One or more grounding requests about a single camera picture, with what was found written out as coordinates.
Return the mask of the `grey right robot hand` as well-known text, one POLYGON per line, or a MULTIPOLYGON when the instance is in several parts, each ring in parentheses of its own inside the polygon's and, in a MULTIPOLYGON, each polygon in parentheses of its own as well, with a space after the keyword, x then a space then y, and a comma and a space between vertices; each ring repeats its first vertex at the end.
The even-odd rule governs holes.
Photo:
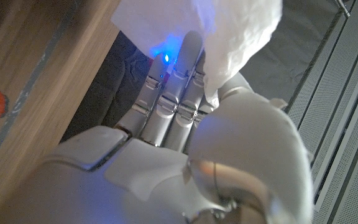
POLYGON ((311 223, 310 159, 281 99, 240 74, 204 100, 199 33, 155 58, 132 108, 58 145, 0 223, 311 223))

